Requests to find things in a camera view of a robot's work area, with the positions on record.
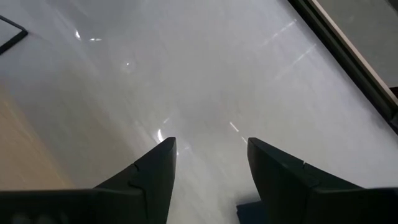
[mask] black edge strip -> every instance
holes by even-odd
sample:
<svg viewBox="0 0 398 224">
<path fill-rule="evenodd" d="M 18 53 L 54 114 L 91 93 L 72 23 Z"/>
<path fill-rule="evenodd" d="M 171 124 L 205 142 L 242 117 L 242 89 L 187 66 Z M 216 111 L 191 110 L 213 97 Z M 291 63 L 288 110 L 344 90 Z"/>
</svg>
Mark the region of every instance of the black edge strip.
<svg viewBox="0 0 398 224">
<path fill-rule="evenodd" d="M 11 38 L 10 40 L 8 40 L 5 44 L 3 44 L 2 46 L 0 46 L 0 55 L 3 54 L 6 50 L 10 49 L 12 46 L 14 46 L 16 43 L 18 43 L 19 41 L 21 41 L 24 37 L 27 36 L 27 31 L 25 30 L 25 28 L 23 28 L 22 26 L 16 24 L 15 22 L 10 21 L 9 19 L 0 16 L 0 20 L 7 22 L 8 24 L 20 29 L 21 31 L 15 35 L 13 38 Z"/>
<path fill-rule="evenodd" d="M 288 0 L 366 98 L 398 134 L 398 106 L 311 0 Z"/>
</svg>

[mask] white tile floor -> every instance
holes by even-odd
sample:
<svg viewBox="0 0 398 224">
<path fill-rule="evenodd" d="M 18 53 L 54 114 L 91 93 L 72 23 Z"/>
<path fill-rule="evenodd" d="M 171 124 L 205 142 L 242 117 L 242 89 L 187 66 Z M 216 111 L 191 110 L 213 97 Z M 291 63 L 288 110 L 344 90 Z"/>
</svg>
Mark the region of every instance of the white tile floor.
<svg viewBox="0 0 398 224">
<path fill-rule="evenodd" d="M 6 0 L 28 38 L 6 85 L 92 187 L 177 137 L 169 223 L 237 223 L 255 136 L 363 187 L 398 185 L 398 137 L 283 0 Z"/>
</svg>

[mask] white floor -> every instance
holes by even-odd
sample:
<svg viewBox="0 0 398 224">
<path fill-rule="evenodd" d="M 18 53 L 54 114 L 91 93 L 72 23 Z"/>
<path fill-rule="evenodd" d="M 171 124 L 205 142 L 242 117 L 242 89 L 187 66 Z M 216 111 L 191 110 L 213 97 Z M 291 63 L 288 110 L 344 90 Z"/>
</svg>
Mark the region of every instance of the white floor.
<svg viewBox="0 0 398 224">
<path fill-rule="evenodd" d="M 177 137 L 169 223 L 237 223 L 255 136 L 363 187 L 398 137 L 285 0 L 4 0 L 0 82 L 77 187 Z"/>
</svg>

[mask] wooden floor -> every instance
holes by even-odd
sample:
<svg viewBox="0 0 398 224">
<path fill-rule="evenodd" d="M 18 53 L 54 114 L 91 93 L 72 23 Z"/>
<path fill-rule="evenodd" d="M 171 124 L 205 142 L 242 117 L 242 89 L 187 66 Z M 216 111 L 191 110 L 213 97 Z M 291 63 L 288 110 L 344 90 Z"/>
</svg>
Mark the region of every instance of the wooden floor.
<svg viewBox="0 0 398 224">
<path fill-rule="evenodd" d="M 67 187 L 70 182 L 12 99 L 0 89 L 0 190 Z"/>
</svg>

